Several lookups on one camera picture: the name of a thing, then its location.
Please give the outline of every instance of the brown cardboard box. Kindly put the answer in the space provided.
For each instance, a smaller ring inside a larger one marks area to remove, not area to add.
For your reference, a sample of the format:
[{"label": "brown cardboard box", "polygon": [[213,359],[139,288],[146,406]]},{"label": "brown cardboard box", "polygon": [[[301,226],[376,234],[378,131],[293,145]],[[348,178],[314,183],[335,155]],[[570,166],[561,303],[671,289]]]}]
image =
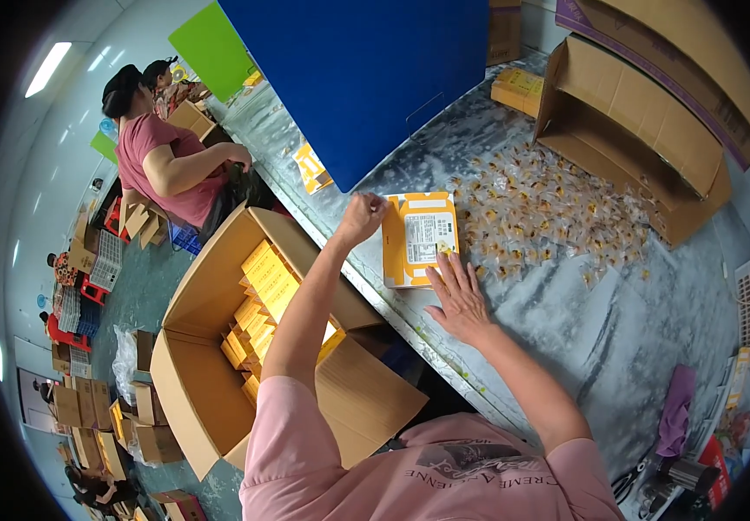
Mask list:
[{"label": "brown cardboard box", "polygon": [[172,521],[206,521],[198,498],[183,490],[156,492],[149,497],[154,499],[169,514]]},{"label": "brown cardboard box", "polygon": [[650,27],[693,59],[750,123],[750,70],[704,0],[604,0],[604,3]]},{"label": "brown cardboard box", "polygon": [[650,78],[575,36],[548,59],[535,139],[617,187],[653,196],[651,225],[672,246],[731,195],[710,131]]},{"label": "brown cardboard box", "polygon": [[749,167],[750,124],[723,89],[661,35],[598,0],[561,0],[555,21],[649,74],[711,130],[740,168]]},{"label": "brown cardboard box", "polygon": [[134,430],[144,461],[170,464],[184,459],[181,446],[169,425],[152,427],[134,423]]},{"label": "brown cardboard box", "polygon": [[181,105],[178,105],[177,109],[172,111],[166,122],[182,129],[192,130],[201,141],[215,128],[215,123],[207,118],[202,110],[187,100],[184,100]]},{"label": "brown cardboard box", "polygon": [[143,382],[132,382],[137,399],[137,417],[144,425],[168,425],[158,393],[153,386]]},{"label": "brown cardboard box", "polygon": [[[237,208],[218,228],[175,291],[155,341],[151,375],[172,431],[202,479],[220,458],[244,469],[255,410],[242,376],[220,349],[234,311],[246,298],[241,263],[269,239],[299,277],[319,250],[292,219]],[[382,323],[345,279],[331,313],[342,328]],[[418,412],[426,396],[352,338],[317,367],[320,410],[348,468],[375,452]]]},{"label": "brown cardboard box", "polygon": [[103,459],[99,455],[96,431],[72,427],[71,437],[74,439],[74,449],[79,462],[85,468],[102,468]]},{"label": "brown cardboard box", "polygon": [[97,259],[98,248],[99,233],[88,225],[88,213],[80,212],[74,229],[74,238],[70,241],[68,265],[90,274]]},{"label": "brown cardboard box", "polygon": [[486,65],[510,62],[520,57],[522,0],[490,0],[491,20],[487,28]]},{"label": "brown cardboard box", "polygon": [[111,398],[109,384],[102,380],[91,380],[91,398],[94,400],[96,429],[111,430]]},{"label": "brown cardboard box", "polygon": [[94,411],[94,392],[91,388],[91,380],[75,376],[71,378],[70,385],[79,395],[79,417],[82,418],[82,426],[97,429],[97,415]]},{"label": "brown cardboard box", "polygon": [[126,466],[120,459],[114,434],[111,432],[95,432],[99,454],[102,457],[103,467],[114,476],[114,479],[126,479]]},{"label": "brown cardboard box", "polygon": [[152,363],[152,349],[155,347],[155,336],[148,331],[138,329],[133,333],[137,342],[137,370],[143,373],[149,372]]},{"label": "brown cardboard box", "polygon": [[50,359],[54,371],[70,373],[70,346],[67,343],[51,343]]},{"label": "brown cardboard box", "polygon": [[83,427],[82,417],[79,415],[79,393],[62,385],[54,386],[54,406],[56,407],[56,422],[69,427]]}]

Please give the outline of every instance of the flattened yellow box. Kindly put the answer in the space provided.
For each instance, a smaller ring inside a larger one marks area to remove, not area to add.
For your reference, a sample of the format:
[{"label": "flattened yellow box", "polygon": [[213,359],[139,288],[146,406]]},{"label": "flattened yellow box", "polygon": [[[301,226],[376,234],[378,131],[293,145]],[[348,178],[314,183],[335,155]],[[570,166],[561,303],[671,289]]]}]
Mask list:
[{"label": "flattened yellow box", "polygon": [[438,269],[436,253],[459,251],[453,194],[401,193],[387,195],[385,199],[392,208],[380,227],[384,285],[430,286],[425,269]]},{"label": "flattened yellow box", "polygon": [[491,99],[536,118],[544,83],[544,78],[521,68],[506,68],[491,85]]}]

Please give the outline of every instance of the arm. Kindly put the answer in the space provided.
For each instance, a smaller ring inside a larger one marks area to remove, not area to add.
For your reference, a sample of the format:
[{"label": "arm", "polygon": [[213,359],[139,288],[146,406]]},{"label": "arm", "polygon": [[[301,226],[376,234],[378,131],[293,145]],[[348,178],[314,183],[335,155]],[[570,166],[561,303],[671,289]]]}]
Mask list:
[{"label": "arm", "polygon": [[103,505],[108,504],[109,501],[111,501],[111,496],[114,495],[114,493],[117,492],[117,486],[111,485],[109,487],[109,491],[101,496],[97,496],[97,503],[101,503]]},{"label": "arm", "polygon": [[373,193],[352,196],[337,231],[308,270],[276,328],[262,366],[263,380],[271,376],[289,376],[317,395],[314,369],[325,333],[322,324],[328,322],[340,267],[354,246],[375,233],[387,210],[384,200]]},{"label": "arm", "polygon": [[138,192],[134,188],[123,188],[123,203],[127,206],[133,204],[146,204],[149,203],[149,198],[142,193]]},{"label": "arm", "polygon": [[152,148],[143,159],[146,178],[162,198],[184,192],[201,181],[224,161],[243,162],[245,172],[251,166],[251,153],[244,145],[218,142],[207,150],[176,158],[169,144]]},{"label": "arm", "polygon": [[427,306],[432,318],[456,337],[476,348],[502,377],[551,453],[573,439],[591,439],[591,431],[578,406],[557,381],[505,332],[491,322],[479,291],[473,266],[462,267],[458,254],[438,255],[442,271],[427,269],[442,307]]}]

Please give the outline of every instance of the plastic bag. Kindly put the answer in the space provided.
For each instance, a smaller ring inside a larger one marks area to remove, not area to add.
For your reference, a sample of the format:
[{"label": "plastic bag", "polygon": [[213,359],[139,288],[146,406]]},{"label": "plastic bag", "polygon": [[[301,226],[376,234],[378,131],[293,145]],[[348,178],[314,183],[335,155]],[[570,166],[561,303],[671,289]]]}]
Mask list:
[{"label": "plastic bag", "polygon": [[117,336],[117,355],[111,363],[111,370],[115,374],[117,391],[129,405],[135,407],[137,399],[131,382],[135,379],[137,368],[137,341],[133,330],[128,325],[121,327],[115,324],[114,328]]},{"label": "plastic bag", "polygon": [[129,443],[126,444],[126,446],[128,447],[130,456],[135,459],[135,462],[144,464],[147,467],[151,468],[160,468],[163,466],[160,461],[143,460],[143,451],[140,450],[140,443],[137,443],[137,439],[131,439]]}]

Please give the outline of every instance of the open cardboard box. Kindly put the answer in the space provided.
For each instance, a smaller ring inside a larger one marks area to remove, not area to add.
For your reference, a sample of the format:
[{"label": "open cardboard box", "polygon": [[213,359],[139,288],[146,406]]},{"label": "open cardboard box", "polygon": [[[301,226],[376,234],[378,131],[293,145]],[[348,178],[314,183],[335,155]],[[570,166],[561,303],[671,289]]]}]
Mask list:
[{"label": "open cardboard box", "polygon": [[[319,250],[292,219],[261,208],[236,209],[219,227],[175,290],[155,341],[151,375],[161,406],[199,479],[220,458],[244,469],[255,409],[244,378],[220,349],[242,300],[241,263],[269,239],[300,277]],[[382,322],[345,278],[331,315],[351,332]],[[427,398],[353,339],[317,367],[317,401],[348,468],[375,452]]]},{"label": "open cardboard box", "polygon": [[548,59],[534,138],[618,190],[655,198],[650,224],[672,246],[731,196],[713,134],[651,78],[575,36]]}]

